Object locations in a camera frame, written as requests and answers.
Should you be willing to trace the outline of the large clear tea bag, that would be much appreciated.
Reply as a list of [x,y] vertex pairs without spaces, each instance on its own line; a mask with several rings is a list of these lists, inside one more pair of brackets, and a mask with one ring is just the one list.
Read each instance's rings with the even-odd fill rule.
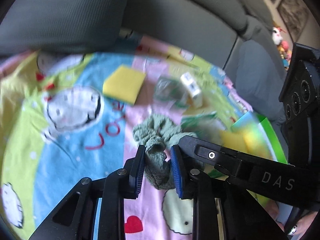
[[220,132],[227,129],[216,112],[184,116],[181,127],[185,132],[194,132],[198,138],[218,145],[222,145]]

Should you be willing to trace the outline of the green fabric scrunchie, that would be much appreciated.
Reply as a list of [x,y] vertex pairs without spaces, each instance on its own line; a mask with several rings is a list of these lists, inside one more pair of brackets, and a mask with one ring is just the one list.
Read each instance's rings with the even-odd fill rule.
[[133,128],[132,135],[136,142],[145,146],[144,174],[149,183],[158,190],[174,189],[171,161],[166,160],[165,150],[186,135],[196,138],[196,133],[184,132],[165,115],[152,114]]

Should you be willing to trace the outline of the white tissue pack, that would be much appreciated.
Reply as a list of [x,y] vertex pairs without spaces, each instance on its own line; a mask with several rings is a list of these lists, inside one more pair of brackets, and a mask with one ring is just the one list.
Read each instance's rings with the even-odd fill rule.
[[180,81],[189,93],[193,106],[200,108],[203,102],[202,90],[196,83],[194,77],[189,72],[186,72],[181,75]]

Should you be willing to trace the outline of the small clear tea bag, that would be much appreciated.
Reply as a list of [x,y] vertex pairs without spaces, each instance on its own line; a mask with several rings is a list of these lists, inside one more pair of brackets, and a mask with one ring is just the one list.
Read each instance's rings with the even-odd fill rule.
[[180,81],[167,76],[160,76],[155,84],[153,99],[158,102],[171,103],[177,108],[190,106],[189,93]]

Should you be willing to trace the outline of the yellow sponge one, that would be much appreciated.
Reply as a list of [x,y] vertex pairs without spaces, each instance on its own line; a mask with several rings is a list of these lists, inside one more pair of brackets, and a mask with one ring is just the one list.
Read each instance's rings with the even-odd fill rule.
[[103,94],[109,98],[134,105],[145,78],[145,73],[122,64],[105,79]]

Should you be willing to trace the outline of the green cardboard box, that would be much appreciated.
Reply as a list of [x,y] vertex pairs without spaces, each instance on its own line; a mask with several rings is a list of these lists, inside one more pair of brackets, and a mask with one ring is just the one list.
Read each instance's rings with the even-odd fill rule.
[[267,117],[247,112],[232,124],[231,132],[238,139],[232,149],[287,164],[283,148]]

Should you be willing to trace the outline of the grey pillow right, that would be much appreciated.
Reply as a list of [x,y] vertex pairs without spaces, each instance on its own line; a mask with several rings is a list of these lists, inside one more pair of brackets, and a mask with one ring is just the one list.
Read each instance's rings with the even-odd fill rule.
[[277,124],[285,122],[283,104],[278,100],[285,75],[284,68],[276,67],[263,46],[252,40],[241,45],[236,91],[255,112]]

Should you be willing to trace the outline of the grey pillow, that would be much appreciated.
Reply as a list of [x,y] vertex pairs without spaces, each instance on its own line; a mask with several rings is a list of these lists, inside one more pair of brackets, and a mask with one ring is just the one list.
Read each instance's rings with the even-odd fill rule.
[[278,100],[285,75],[284,68],[276,67],[263,46],[252,40],[241,45],[236,91],[255,112],[277,124],[285,122],[283,104]]
[[1,54],[104,51],[116,42],[127,0],[16,0],[1,22]]

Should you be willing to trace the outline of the cartoon print bed sheet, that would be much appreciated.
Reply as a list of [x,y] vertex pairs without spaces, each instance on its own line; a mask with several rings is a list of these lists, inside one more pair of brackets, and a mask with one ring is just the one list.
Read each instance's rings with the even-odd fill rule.
[[[135,155],[133,128],[152,114],[181,126],[187,115],[216,112],[227,129],[251,105],[238,96],[225,71],[197,55],[149,37],[136,53],[18,55],[1,81],[1,198],[3,216],[18,239],[28,239],[55,205],[83,177],[104,178]],[[134,105],[103,94],[103,83],[120,65],[146,74]],[[202,90],[195,108],[153,99],[158,78],[180,81],[189,72]]]

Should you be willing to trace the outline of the plush toys pile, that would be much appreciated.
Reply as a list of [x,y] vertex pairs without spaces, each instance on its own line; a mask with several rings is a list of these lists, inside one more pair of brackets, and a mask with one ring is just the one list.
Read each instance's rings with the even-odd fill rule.
[[272,40],[279,51],[285,70],[288,71],[291,62],[292,50],[290,49],[289,43],[283,38],[283,34],[286,33],[287,32],[281,28],[280,25],[273,21]]

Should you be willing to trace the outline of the grey sofa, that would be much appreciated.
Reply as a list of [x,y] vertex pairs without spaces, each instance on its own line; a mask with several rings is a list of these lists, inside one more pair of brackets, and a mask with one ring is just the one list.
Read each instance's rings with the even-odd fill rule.
[[[1,0],[1,22],[16,0]],[[248,0],[261,5],[262,0]],[[145,34],[188,50],[221,67],[234,82],[239,51],[246,41],[255,41],[282,67],[271,38],[271,15],[263,8],[262,18],[239,0],[127,0],[120,28]],[[133,55],[138,41],[122,41],[104,51]]]

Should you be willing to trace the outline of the framed landscape painting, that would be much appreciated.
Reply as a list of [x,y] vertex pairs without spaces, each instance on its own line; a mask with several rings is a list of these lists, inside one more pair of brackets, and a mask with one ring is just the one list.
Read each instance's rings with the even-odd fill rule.
[[277,10],[292,42],[297,42],[309,19],[308,7],[303,0],[280,0]]

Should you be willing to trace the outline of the grey pillow left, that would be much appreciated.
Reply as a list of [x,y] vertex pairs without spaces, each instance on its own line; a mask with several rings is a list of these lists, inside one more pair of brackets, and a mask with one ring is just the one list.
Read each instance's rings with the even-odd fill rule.
[[16,0],[1,22],[1,54],[104,51],[116,42],[127,0]]

